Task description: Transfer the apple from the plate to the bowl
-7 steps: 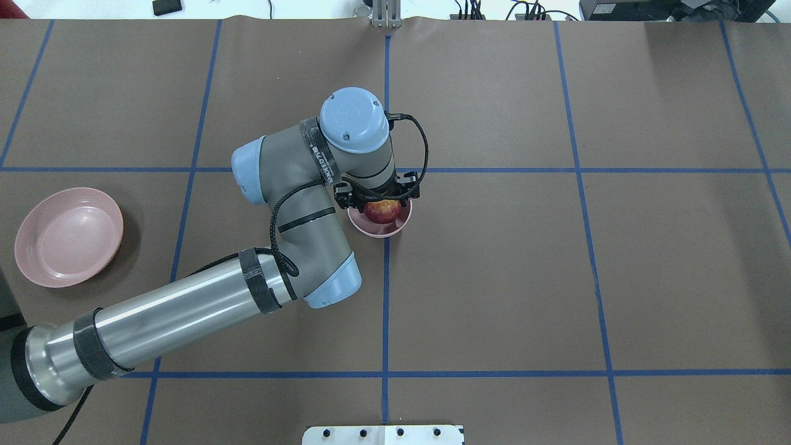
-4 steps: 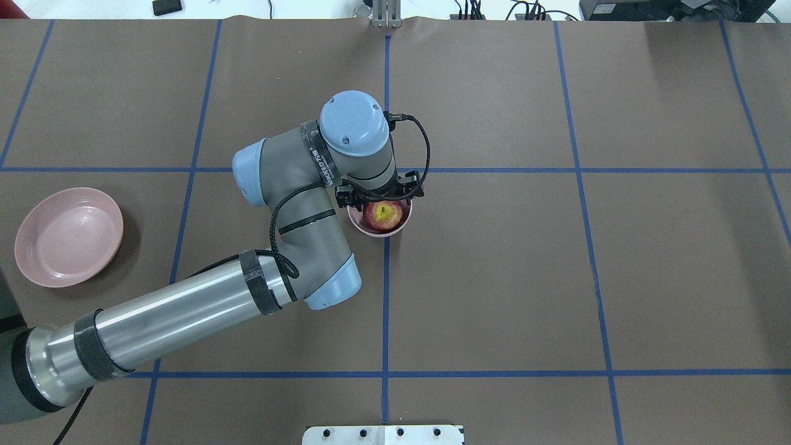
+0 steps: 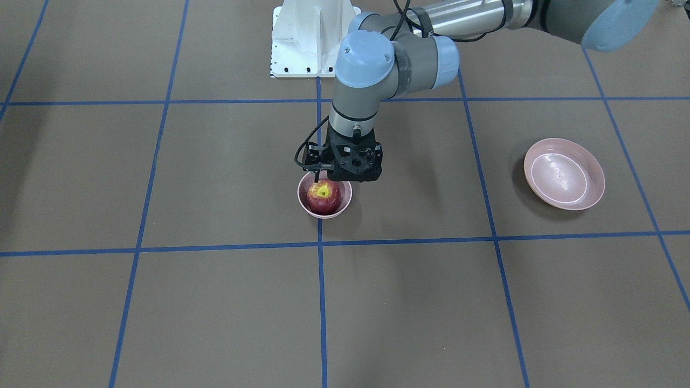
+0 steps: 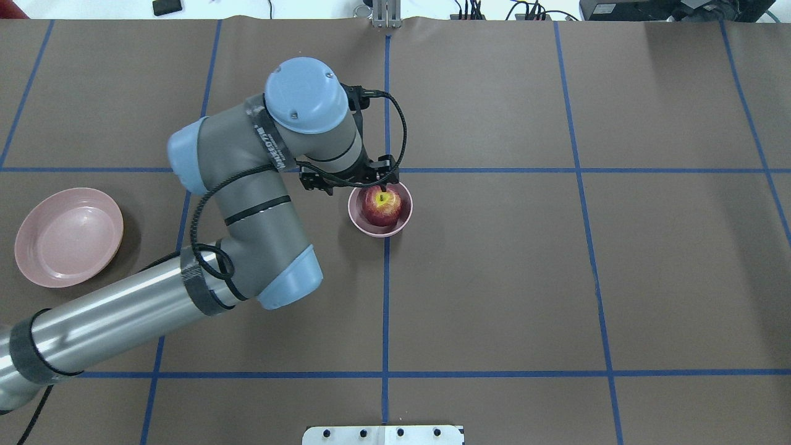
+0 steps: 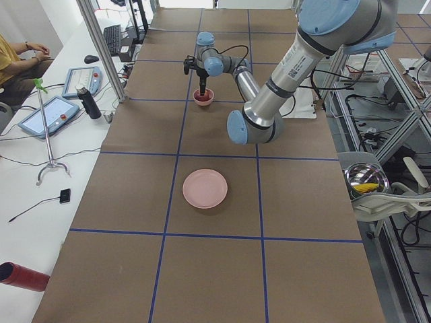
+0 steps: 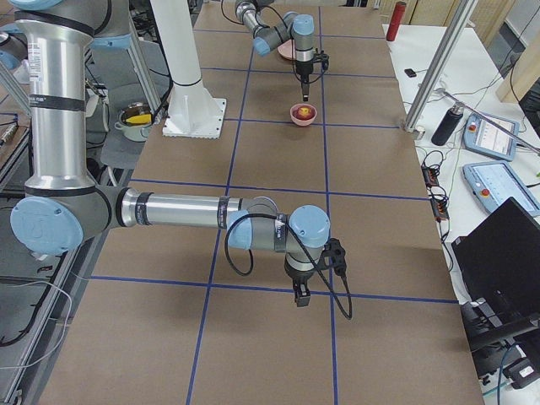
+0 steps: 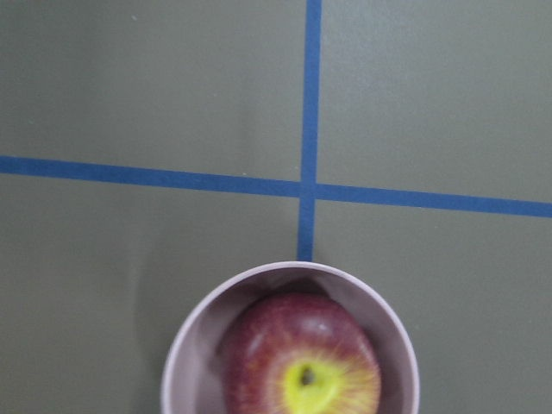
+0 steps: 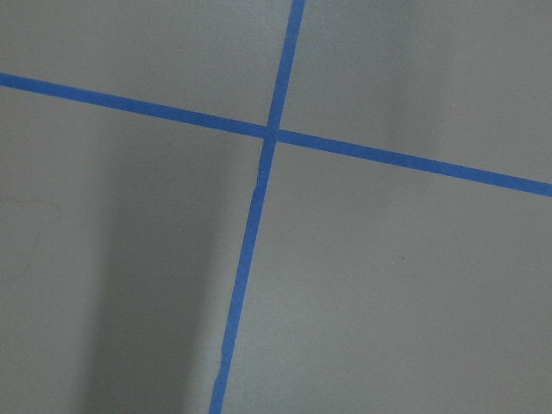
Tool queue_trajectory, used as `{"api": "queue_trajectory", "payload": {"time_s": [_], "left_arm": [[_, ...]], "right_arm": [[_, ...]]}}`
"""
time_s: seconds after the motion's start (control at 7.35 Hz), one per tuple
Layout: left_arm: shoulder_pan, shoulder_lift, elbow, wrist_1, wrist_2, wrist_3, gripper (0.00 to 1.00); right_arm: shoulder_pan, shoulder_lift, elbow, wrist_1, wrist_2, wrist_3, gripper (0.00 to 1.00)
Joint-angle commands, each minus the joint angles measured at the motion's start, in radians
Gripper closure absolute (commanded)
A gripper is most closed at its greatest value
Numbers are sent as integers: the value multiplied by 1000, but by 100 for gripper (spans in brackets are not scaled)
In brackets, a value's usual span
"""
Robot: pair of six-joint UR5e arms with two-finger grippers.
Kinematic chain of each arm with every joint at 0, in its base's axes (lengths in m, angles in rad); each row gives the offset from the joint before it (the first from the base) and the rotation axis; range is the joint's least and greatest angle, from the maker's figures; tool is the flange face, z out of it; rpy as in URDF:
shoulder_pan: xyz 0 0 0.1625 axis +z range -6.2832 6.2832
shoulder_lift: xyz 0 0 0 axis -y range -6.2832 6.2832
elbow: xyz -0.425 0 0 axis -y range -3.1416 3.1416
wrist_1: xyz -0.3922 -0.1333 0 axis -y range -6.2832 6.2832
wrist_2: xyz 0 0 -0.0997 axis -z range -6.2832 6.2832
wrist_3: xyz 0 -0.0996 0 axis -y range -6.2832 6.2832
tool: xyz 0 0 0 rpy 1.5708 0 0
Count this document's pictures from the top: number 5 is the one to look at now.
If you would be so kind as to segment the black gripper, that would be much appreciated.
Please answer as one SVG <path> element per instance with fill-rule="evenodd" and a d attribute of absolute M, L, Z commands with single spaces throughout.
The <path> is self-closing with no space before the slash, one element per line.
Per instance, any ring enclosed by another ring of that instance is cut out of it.
<path fill-rule="evenodd" d="M 205 69 L 198 67 L 197 75 L 199 76 L 199 94 L 205 95 L 206 93 L 206 78 L 208 77 L 208 73 Z"/>

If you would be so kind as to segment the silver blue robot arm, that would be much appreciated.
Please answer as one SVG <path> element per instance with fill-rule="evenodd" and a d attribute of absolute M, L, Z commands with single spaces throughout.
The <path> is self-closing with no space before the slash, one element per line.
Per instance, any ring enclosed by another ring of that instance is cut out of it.
<path fill-rule="evenodd" d="M 355 55 L 392 45 L 398 6 L 398 1 L 382 0 L 303 1 L 294 43 L 262 87 L 247 60 L 220 53 L 209 32 L 199 33 L 196 56 L 185 59 L 184 70 L 196 71 L 201 94 L 208 77 L 231 74 L 245 104 L 228 116 L 230 140 L 241 145 L 268 143 L 284 129 L 280 108 L 323 58 L 340 48 Z"/>

